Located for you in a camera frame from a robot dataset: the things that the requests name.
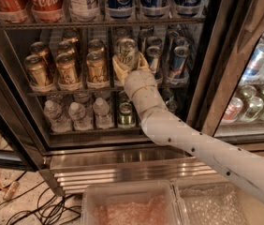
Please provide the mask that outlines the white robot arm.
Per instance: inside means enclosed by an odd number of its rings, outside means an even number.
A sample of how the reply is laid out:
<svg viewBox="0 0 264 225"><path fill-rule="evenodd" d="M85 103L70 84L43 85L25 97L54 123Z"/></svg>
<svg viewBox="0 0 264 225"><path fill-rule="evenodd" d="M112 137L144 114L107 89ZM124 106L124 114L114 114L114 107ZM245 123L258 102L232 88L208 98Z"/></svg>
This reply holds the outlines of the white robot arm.
<svg viewBox="0 0 264 225"><path fill-rule="evenodd" d="M124 65L115 54L112 64L152 142L184 150L264 203L264 157L203 134L170 112L143 55Z"/></svg>

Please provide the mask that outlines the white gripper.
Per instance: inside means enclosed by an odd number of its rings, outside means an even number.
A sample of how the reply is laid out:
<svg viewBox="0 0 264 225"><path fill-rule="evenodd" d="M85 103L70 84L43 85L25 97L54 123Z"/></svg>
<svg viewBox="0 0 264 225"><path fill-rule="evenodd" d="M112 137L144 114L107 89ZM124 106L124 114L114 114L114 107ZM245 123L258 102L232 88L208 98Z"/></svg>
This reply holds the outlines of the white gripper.
<svg viewBox="0 0 264 225"><path fill-rule="evenodd" d="M152 97L157 93L157 83L154 75L149 71L149 65L144 55L139 52L137 70L129 71L120 67L116 55L112 57L113 69L117 79L124 86L124 90L131 101L142 98L145 95Z"/></svg>

